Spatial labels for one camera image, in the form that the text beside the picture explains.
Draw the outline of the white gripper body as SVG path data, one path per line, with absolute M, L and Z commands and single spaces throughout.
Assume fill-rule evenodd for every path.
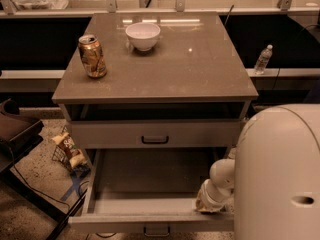
M 217 187 L 209 179 L 202 183 L 199 191 L 201 191 L 202 201 L 207 207 L 207 212 L 221 211 L 227 201 L 233 196 L 231 188 Z

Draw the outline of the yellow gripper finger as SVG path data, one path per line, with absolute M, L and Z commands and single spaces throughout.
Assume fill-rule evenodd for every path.
M 205 204 L 202 201 L 202 194 L 201 191 L 198 191 L 197 193 L 197 197 L 196 197 L 196 201 L 195 201 L 195 206 L 196 206 L 196 210 L 198 212 L 202 212 L 205 213 L 207 212 L 207 207 L 205 206 Z

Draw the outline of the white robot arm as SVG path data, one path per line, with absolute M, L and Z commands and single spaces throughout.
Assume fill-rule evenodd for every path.
M 235 240 L 320 240 L 320 105 L 265 109 L 244 126 L 234 159 L 215 162 L 196 209 L 234 199 Z

